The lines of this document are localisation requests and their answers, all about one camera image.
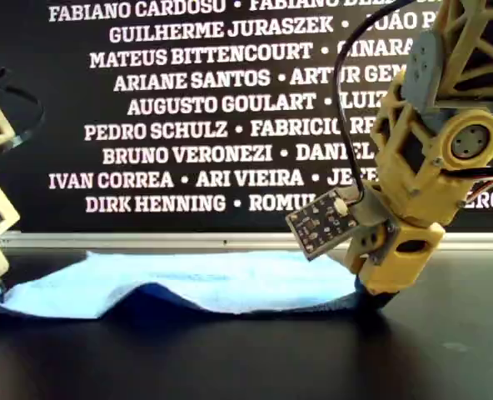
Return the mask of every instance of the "wire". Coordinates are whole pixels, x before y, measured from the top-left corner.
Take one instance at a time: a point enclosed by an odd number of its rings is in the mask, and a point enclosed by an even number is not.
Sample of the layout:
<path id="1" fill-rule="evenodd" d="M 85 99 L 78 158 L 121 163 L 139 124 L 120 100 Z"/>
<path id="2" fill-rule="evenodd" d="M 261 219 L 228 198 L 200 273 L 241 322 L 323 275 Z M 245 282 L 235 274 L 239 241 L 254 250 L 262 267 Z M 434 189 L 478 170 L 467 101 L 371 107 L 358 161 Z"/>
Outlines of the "wire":
<path id="1" fill-rule="evenodd" d="M 42 124 L 45 116 L 45 108 L 39 101 L 39 99 L 37 99 L 37 97 L 19 87 L 8 85 L 10 74 L 11 72 L 8 69 L 4 67 L 0 68 L 0 98 L 5 94 L 11 94 L 18 98 L 22 98 L 36 106 L 37 115 L 32 120 L 32 123 L 27 128 L 23 129 L 20 133 L 17 133 L 10 143 L 5 143 L 4 145 L 0 146 L 0 154 L 11 150 L 19 144 L 27 141 L 33 135 L 37 127 Z"/>
<path id="2" fill-rule="evenodd" d="M 487 192 L 488 190 L 493 188 L 493 181 L 489 181 L 481 185 L 477 188 L 471 195 L 466 199 L 467 204 L 472 203 L 476 200 L 478 196 L 480 196 L 483 192 Z"/>
<path id="3" fill-rule="evenodd" d="M 365 195 L 365 188 L 363 186 L 363 181 L 361 179 L 361 170 L 357 163 L 356 152 L 354 151 L 354 147 L 352 146 L 352 139 L 350 134 L 346 130 L 346 116 L 343 111 L 343 107 L 341 104 L 341 69 L 343 63 L 345 62 L 346 55 L 352 49 L 352 45 L 354 42 L 367 31 L 368 28 L 372 27 L 377 21 L 382 19 L 383 17 L 393 13 L 396 10 L 407 6 L 408 4 L 413 3 L 415 0 L 396 0 L 386 6 L 380 8 L 372 15 L 370 15 L 365 21 L 363 21 L 354 32 L 350 35 L 350 37 L 345 41 L 344 45 L 341 48 L 341 51 L 337 55 L 336 63 L 333 68 L 333 92 L 332 92 L 332 100 L 336 108 L 336 118 L 337 118 L 337 129 L 341 132 L 341 136 L 343 142 L 345 143 L 346 153 L 348 155 L 348 162 L 350 163 L 352 175 L 356 180 L 357 189 L 359 191 L 359 198 L 356 200 L 356 203 L 360 202 Z"/>
<path id="4" fill-rule="evenodd" d="M 452 178 L 484 180 L 493 178 L 493 167 L 467 168 L 457 171 L 448 171 L 443 169 L 441 173 Z"/>

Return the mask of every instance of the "black wall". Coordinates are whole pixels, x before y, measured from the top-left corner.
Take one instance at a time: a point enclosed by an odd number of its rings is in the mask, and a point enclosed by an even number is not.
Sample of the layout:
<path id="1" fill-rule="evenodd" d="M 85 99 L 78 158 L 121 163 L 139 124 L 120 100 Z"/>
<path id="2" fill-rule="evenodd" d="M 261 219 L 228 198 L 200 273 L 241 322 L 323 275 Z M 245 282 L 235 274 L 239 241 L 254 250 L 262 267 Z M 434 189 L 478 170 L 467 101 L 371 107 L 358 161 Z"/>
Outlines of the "black wall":
<path id="1" fill-rule="evenodd" d="M 70 4 L 81 4 L 76 1 Z M 27 88 L 36 94 L 46 107 L 46 121 L 38 130 L 36 137 L 0 157 L 0 185 L 22 215 L 19 228 L 24 232 L 286 232 L 283 211 L 249 211 L 252 194 L 289 194 L 325 192 L 330 185 L 328 177 L 333 168 L 348 168 L 346 160 L 297 161 L 296 145 L 305 143 L 339 143 L 336 134 L 321 136 L 280 136 L 252 137 L 252 119 L 274 120 L 276 118 L 332 118 L 332 107 L 324 103 L 331 96 L 331 80 L 326 83 L 291 85 L 290 79 L 295 68 L 330 67 L 336 56 L 337 43 L 344 40 L 351 30 L 379 5 L 345 5 L 341 1 L 337 7 L 285 9 L 272 11 L 250 11 L 250 0 L 243 0 L 240 7 L 227 2 L 223 13 L 170 15 L 161 17 L 130 17 L 128 19 L 87 20 L 71 22 L 49 22 L 48 6 L 63 5 L 63 2 L 42 0 L 0 0 L 0 67 L 13 70 L 13 83 Z M 417 3 L 400 13 L 397 19 L 409 23 L 416 22 L 414 29 L 373 29 L 364 40 L 387 43 L 389 39 L 415 38 L 426 27 L 425 18 L 436 11 L 438 2 Z M 154 42 L 110 42 L 112 27 L 128 27 L 173 23 L 194 23 L 223 21 L 225 30 L 232 27 L 233 21 L 264 19 L 282 22 L 284 18 L 319 18 L 333 16 L 333 32 L 297 33 L 291 35 L 220 37 L 198 40 L 166 40 Z M 263 43 L 313 43 L 310 58 L 283 61 L 223 62 L 154 65 L 151 67 L 113 67 L 90 68 L 91 52 L 117 52 L 132 50 L 165 50 L 172 48 L 204 48 L 208 46 L 237 46 Z M 329 48 L 324 54 L 321 49 Z M 378 55 L 377 57 L 350 57 L 346 65 L 358 67 L 360 82 L 344 82 L 342 90 L 358 93 L 385 90 L 388 82 L 367 82 L 366 68 L 373 71 L 379 65 L 403 64 L 403 55 Z M 227 70 L 262 70 L 270 72 L 270 84 L 257 87 L 192 87 L 177 90 L 154 90 L 135 92 L 114 92 L 119 75 L 187 73 L 187 83 L 194 72 Z M 279 74 L 285 74 L 283 82 Z M 315 93 L 313 109 L 271 112 L 223 112 L 221 109 L 208 114 L 174 115 L 127 115 L 131 100 L 138 98 L 174 98 L 213 96 L 218 102 L 224 96 L 268 93 L 273 97 L 281 93 Z M 24 102 L 11 98 L 2 101 L 2 108 L 16 130 L 22 129 L 32 118 L 33 109 Z M 373 117 L 376 108 L 349 108 L 347 116 Z M 134 141 L 96 141 L 85 140 L 84 125 L 97 123 L 152 123 L 188 121 L 226 121 L 228 135 L 225 138 L 184 138 L 152 139 Z M 235 132 L 241 125 L 243 131 Z M 352 135 L 355 142 L 369 142 L 368 135 Z M 199 163 L 176 162 L 173 147 L 181 146 L 226 146 L 226 145 L 272 145 L 271 162 L 242 163 Z M 103 148 L 151 148 L 165 147 L 170 159 L 166 163 L 139 165 L 104 165 Z M 281 156 L 286 149 L 288 155 Z M 361 161 L 363 167 L 373 167 L 372 160 Z M 295 187 L 239 187 L 233 171 L 286 169 L 300 170 L 303 186 Z M 230 187 L 195 187 L 200 171 L 231 171 Z M 172 188 L 133 188 L 103 189 L 97 187 L 97 175 L 102 172 L 160 172 L 168 171 L 175 187 Z M 51 173 L 94 173 L 93 187 L 81 189 L 50 188 Z M 312 174 L 319 181 L 311 179 Z M 182 177 L 189 178 L 182 183 Z M 135 212 L 136 196 L 171 195 L 223 195 L 226 197 L 226 210 L 222 212 Z M 131 212 L 86 212 L 86 197 L 129 196 Z M 234 202 L 241 201 L 240 207 Z M 477 208 L 461 212 L 450 231 L 493 232 L 493 193 L 479 201 Z"/>

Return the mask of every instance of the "blue cloth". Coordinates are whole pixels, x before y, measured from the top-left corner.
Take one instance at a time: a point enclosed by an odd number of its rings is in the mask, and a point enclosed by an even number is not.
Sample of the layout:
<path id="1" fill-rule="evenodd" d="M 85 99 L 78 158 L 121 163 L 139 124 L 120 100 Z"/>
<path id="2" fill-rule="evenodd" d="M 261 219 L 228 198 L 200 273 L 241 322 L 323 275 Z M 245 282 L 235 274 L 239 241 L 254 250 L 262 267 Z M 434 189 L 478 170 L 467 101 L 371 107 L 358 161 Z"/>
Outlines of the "blue cloth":
<path id="1" fill-rule="evenodd" d="M 308 262 L 299 252 L 89 253 L 0 293 L 0 313 L 95 319 L 136 290 L 213 313 L 316 311 L 353 293 L 354 276 L 327 256 Z"/>

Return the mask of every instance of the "black table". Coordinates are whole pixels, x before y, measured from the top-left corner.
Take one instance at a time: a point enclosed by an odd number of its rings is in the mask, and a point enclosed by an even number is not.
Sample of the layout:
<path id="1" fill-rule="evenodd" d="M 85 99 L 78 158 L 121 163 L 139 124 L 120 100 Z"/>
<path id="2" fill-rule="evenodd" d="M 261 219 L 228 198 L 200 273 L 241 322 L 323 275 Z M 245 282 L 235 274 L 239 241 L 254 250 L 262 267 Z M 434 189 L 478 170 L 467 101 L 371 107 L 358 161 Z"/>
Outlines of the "black table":
<path id="1" fill-rule="evenodd" d="M 11 285 L 82 253 L 10 258 Z M 438 254 L 383 317 L 226 319 L 129 301 L 98 322 L 0 317 L 0 400 L 88 398 L 493 400 L 493 252 Z"/>

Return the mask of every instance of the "blue towel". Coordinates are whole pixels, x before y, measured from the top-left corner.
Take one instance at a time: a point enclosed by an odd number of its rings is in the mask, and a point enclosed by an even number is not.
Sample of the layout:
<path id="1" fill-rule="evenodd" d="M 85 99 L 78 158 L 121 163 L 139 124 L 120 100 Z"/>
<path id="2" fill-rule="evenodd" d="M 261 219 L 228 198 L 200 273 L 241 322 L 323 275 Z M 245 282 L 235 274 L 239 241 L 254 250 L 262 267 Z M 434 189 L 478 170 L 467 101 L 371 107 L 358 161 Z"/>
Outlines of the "blue towel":
<path id="1" fill-rule="evenodd" d="M 81 262 L 0 293 L 0 313 L 95 319 L 134 291 L 212 313 L 339 308 L 355 277 L 327 256 L 299 252 L 193 255 L 89 253 Z"/>

